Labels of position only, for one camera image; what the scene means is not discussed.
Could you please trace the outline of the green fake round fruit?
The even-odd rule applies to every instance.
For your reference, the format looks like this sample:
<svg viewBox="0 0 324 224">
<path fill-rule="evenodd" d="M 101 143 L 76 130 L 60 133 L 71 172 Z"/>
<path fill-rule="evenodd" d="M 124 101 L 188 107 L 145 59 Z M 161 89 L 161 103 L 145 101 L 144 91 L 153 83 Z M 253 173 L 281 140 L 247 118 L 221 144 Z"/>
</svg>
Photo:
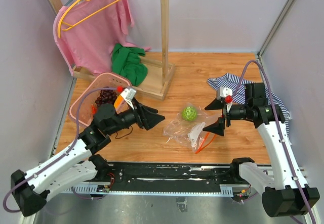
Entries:
<svg viewBox="0 0 324 224">
<path fill-rule="evenodd" d="M 182 110 L 182 118 L 186 121 L 194 121 L 198 117 L 198 111 L 194 106 L 187 106 Z"/>
</svg>

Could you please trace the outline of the orange yellow fake mango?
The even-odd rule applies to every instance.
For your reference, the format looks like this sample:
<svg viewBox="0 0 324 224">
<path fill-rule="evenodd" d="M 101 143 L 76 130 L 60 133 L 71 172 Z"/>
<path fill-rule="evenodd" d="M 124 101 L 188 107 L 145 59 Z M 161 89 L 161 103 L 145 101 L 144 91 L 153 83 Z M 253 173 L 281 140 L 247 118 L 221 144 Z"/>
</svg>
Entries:
<svg viewBox="0 0 324 224">
<path fill-rule="evenodd" d="M 116 98 L 115 102 L 114 102 L 114 107 L 115 110 L 118 111 L 124 104 L 125 100 L 121 95 L 118 95 L 118 97 Z"/>
</svg>

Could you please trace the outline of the clear zip top bag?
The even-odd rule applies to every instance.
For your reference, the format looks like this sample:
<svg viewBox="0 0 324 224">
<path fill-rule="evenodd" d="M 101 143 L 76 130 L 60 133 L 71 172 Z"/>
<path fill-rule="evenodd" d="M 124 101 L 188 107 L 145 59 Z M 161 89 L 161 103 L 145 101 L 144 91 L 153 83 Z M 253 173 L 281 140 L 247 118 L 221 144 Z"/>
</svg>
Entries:
<svg viewBox="0 0 324 224">
<path fill-rule="evenodd" d="M 194 106 L 197 109 L 198 117 L 196 120 L 186 121 L 182 118 L 182 110 L 187 106 Z M 164 127 L 163 135 L 168 140 L 175 140 L 180 145 L 190 148 L 195 154 L 198 154 L 215 140 L 216 135 L 203 131 L 203 128 L 215 123 L 218 117 L 217 114 L 208 114 L 199 106 L 186 103 L 177 116 Z"/>
</svg>

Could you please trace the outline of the dark purple fake grapes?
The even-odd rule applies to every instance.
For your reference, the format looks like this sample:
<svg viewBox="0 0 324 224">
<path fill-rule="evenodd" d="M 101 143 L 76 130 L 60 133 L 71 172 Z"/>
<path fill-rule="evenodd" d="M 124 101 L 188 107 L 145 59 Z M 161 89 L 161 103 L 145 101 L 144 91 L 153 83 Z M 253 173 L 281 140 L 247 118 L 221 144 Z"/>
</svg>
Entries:
<svg viewBox="0 0 324 224">
<path fill-rule="evenodd" d="M 116 91 L 101 90 L 99 96 L 95 100 L 96 106 L 99 108 L 103 104 L 114 104 L 117 99 Z"/>
</svg>

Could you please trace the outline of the fake watermelon slice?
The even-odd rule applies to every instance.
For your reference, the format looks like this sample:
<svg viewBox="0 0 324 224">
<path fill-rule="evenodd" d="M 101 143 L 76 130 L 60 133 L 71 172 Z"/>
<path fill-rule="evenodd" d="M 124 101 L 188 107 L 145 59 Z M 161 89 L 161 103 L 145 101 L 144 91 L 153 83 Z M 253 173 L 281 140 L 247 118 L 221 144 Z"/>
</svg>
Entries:
<svg viewBox="0 0 324 224">
<path fill-rule="evenodd" d="M 92 109 L 92 115 L 95 115 L 97 113 L 97 111 L 98 111 L 98 107 L 95 104 L 91 105 L 91 109 Z"/>
</svg>

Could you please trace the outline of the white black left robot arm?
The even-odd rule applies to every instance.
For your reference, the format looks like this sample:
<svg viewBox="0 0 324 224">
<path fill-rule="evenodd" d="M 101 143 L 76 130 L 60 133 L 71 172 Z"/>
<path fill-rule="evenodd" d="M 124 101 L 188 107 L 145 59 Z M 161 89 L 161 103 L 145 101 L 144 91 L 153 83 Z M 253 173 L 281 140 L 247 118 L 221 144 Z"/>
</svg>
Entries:
<svg viewBox="0 0 324 224">
<path fill-rule="evenodd" d="M 85 180 L 99 182 L 108 177 L 108 168 L 98 152 L 110 142 L 110 136 L 136 124 L 150 130 L 165 117 L 157 109 L 132 100 L 133 108 L 117 113 L 112 104 L 103 104 L 91 124 L 70 145 L 41 165 L 26 172 L 11 174 L 12 196 L 19 212 L 31 216 L 60 192 Z"/>
</svg>

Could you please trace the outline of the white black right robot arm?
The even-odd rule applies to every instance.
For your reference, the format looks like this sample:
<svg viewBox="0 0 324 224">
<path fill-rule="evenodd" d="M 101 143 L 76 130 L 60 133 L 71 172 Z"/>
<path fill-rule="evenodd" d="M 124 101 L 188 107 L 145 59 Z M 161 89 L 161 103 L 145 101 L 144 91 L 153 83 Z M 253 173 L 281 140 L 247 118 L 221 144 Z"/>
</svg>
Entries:
<svg viewBox="0 0 324 224">
<path fill-rule="evenodd" d="M 269 217 L 310 214 L 320 194 L 316 187 L 309 186 L 297 164 L 280 106 L 268 102 L 263 83 L 247 83 L 244 90 L 244 103 L 234 104 L 232 90 L 219 87 L 216 98 L 205 109 L 221 109 L 222 115 L 203 130 L 223 136 L 234 120 L 252 122 L 266 145 L 273 176 L 269 177 L 254 160 L 246 157 L 233 159 L 230 179 L 236 184 L 246 181 L 252 185 L 261 195 Z"/>
</svg>

